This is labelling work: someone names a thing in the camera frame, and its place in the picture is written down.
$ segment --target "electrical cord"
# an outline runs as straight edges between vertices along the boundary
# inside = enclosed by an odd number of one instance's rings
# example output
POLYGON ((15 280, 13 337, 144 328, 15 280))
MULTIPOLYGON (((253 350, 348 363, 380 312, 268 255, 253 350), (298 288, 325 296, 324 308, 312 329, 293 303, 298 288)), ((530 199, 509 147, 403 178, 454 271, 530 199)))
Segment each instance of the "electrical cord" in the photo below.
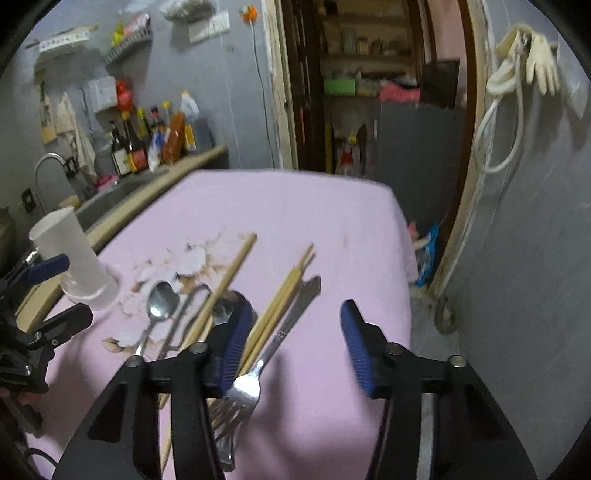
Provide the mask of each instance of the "electrical cord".
POLYGON ((269 152, 271 153, 271 161, 273 162, 273 168, 275 166, 275 155, 273 154, 273 147, 271 146, 271 134, 269 133, 269 118, 267 115, 267 100, 265 99, 265 87, 262 81, 261 75, 261 66, 259 65, 258 61, 258 53, 256 52, 256 34, 255 34, 255 26, 254 22, 250 20, 251 31, 252 31, 252 48, 255 52, 255 63, 256 63, 256 72, 259 76, 259 82, 261 84, 261 95, 262 95, 262 111, 265 114, 265 131, 267 133, 267 144, 269 145, 269 152))

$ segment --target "white cup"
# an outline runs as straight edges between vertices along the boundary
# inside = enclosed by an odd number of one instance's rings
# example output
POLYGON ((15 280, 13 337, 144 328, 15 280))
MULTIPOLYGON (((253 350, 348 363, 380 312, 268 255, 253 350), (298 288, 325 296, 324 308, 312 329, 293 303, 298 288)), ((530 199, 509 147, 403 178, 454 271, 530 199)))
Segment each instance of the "white cup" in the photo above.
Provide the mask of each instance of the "white cup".
POLYGON ((102 310, 116 299, 119 287, 100 264, 71 206, 45 215, 31 228, 29 239, 44 260, 68 256, 70 268, 62 274, 60 285, 73 301, 102 310))

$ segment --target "wooden chopstick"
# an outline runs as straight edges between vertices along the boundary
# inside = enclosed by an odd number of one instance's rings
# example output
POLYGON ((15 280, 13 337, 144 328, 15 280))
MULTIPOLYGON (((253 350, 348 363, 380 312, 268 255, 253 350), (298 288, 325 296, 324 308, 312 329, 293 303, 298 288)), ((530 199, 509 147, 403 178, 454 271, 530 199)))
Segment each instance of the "wooden chopstick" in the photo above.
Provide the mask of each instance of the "wooden chopstick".
MULTIPOLYGON (((268 342, 269 337, 277 327, 277 324, 285 315, 287 309, 289 309, 301 284, 301 279, 304 275, 304 270, 309 265, 311 259, 314 256, 313 250, 314 244, 310 244, 310 246, 306 249, 306 252, 301 257, 298 264, 291 269, 291 271, 281 284, 281 287, 271 300, 271 303, 269 304, 267 309, 256 321, 256 324, 252 328, 250 334, 248 335, 248 339, 246 340, 244 353, 242 354, 241 359, 239 376, 245 375, 252 368, 257 357, 261 354, 263 347, 268 342)), ((201 341, 204 341, 204 339, 207 337, 207 335, 204 336, 204 334, 205 331, 203 331, 201 335, 201 338, 203 338, 203 340, 201 341)), ((172 431, 171 427, 169 427, 168 435, 165 438, 164 445, 161 451, 162 455, 160 458, 160 465, 162 472, 164 472, 164 469, 166 468, 171 448, 172 431)))
MULTIPOLYGON (((234 260, 226 270, 226 273, 222 277, 222 280, 220 281, 219 285, 217 286, 215 291, 213 291, 212 294, 209 296, 209 298, 205 302, 205 305, 203 305, 203 308, 201 309, 201 312, 199 313, 197 319, 193 322, 193 324, 191 325, 191 329, 187 333, 186 337, 183 339, 183 343, 181 343, 179 352, 187 349, 189 346, 197 342, 203 336, 203 333, 205 331, 209 333, 209 330, 211 330, 213 323, 212 312, 214 305, 224 294, 224 292, 236 276, 238 270, 240 270, 240 267, 246 260, 246 257, 250 253, 252 246, 255 242, 256 234, 251 233, 246 239, 246 242, 244 242, 244 244, 242 245, 242 248, 238 252, 236 258, 234 258, 234 260)), ((169 397, 169 393, 160 395, 160 408, 164 408, 169 397)))

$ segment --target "bottle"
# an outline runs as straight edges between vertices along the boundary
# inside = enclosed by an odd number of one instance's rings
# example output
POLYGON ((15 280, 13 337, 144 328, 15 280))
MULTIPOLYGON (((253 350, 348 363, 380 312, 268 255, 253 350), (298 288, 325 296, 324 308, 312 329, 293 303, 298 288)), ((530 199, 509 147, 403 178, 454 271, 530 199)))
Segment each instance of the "bottle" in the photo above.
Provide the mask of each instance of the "bottle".
POLYGON ((119 129, 115 126, 115 122, 111 122, 111 158, 117 170, 119 177, 124 177, 131 173, 129 164, 127 163, 127 150, 125 149, 125 140, 119 133, 119 129))
POLYGON ((181 95, 181 111, 185 114, 185 150, 200 153, 213 148, 207 118, 199 112, 197 102, 186 90, 181 95))
POLYGON ((138 138, 135 133, 134 126, 131 123, 131 115, 129 112, 121 114, 123 118, 123 126, 125 128, 125 136, 127 139, 127 161, 131 171, 134 173, 148 168, 148 156, 144 147, 144 143, 138 138))
POLYGON ((150 141, 152 140, 152 129, 148 124, 146 111, 143 108, 138 108, 138 135, 140 139, 144 140, 146 145, 150 144, 150 141))
POLYGON ((345 177, 353 176, 353 153, 349 142, 343 145, 343 152, 340 155, 340 172, 345 177))
POLYGON ((154 135, 159 128, 165 127, 164 121, 160 118, 160 112, 157 106, 153 106, 150 111, 152 112, 152 123, 150 125, 152 129, 152 135, 154 135))
POLYGON ((170 121, 172 120, 173 115, 170 110, 170 102, 169 101, 162 102, 162 110, 163 110, 162 116, 164 117, 163 118, 164 123, 166 124, 167 127, 170 127, 170 121))
POLYGON ((180 111, 174 114, 168 129, 168 138, 162 148, 162 161, 167 164, 176 162, 184 147, 185 114, 180 111))

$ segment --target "metal screw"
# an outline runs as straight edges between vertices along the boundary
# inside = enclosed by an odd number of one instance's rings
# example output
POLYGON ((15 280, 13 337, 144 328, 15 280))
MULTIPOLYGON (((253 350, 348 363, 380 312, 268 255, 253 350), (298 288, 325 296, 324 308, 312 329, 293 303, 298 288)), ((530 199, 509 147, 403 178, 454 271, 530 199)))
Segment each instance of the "metal screw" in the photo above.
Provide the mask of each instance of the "metal screw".
POLYGON ((452 355, 449 362, 455 368, 464 368, 468 364, 461 355, 452 355))
POLYGON ((195 342, 189 347, 191 353, 205 353, 207 352, 207 344, 205 342, 195 342))
POLYGON ((401 355, 404 353, 404 347, 397 343, 388 344, 388 355, 401 355))
POLYGON ((142 357, 140 357, 139 355, 134 355, 134 356, 130 356, 127 359, 127 361, 125 362, 125 365, 127 365, 130 368, 135 368, 135 367, 139 367, 143 363, 144 363, 144 359, 142 357))

